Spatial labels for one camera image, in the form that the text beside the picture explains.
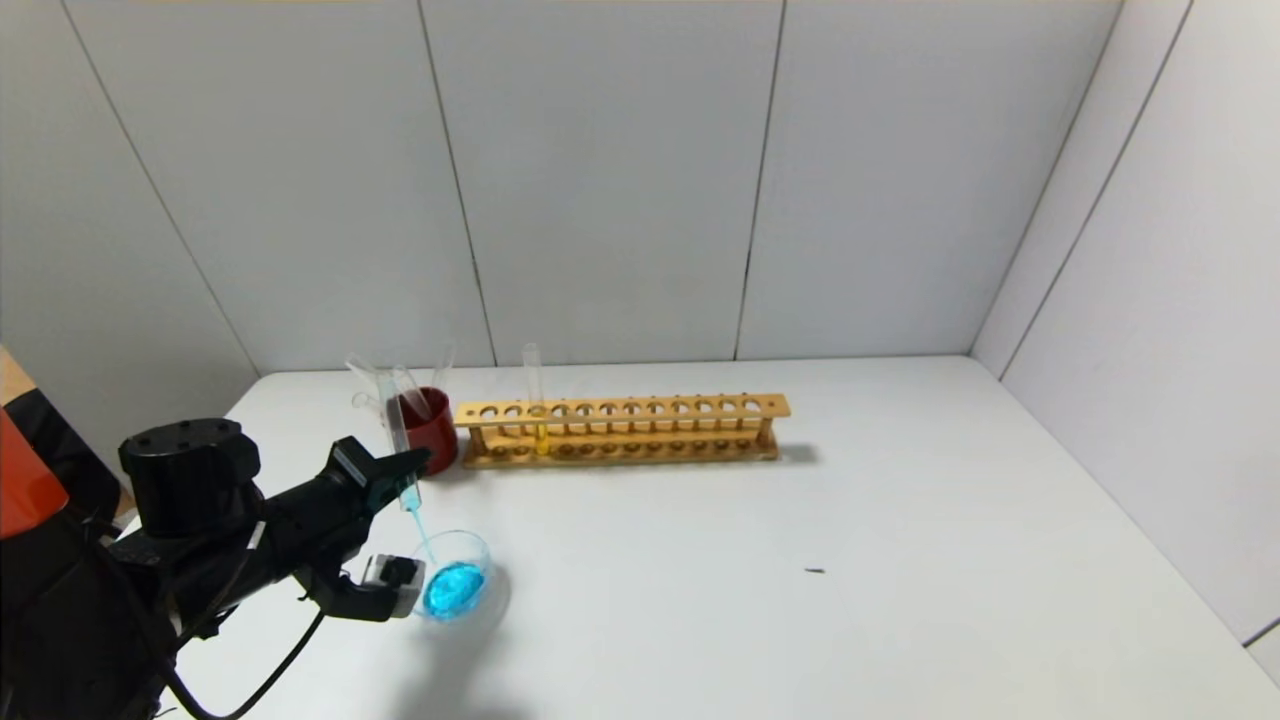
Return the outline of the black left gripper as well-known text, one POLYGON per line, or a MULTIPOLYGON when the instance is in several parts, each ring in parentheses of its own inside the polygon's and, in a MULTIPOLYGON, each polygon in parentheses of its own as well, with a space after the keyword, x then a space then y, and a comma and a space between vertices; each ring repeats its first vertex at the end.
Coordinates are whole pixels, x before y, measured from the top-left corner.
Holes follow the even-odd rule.
POLYGON ((356 438, 338 439, 316 477, 266 501, 266 564, 342 565, 355 559, 375 515, 416 488, 430 457, 428 448, 374 457, 356 438))

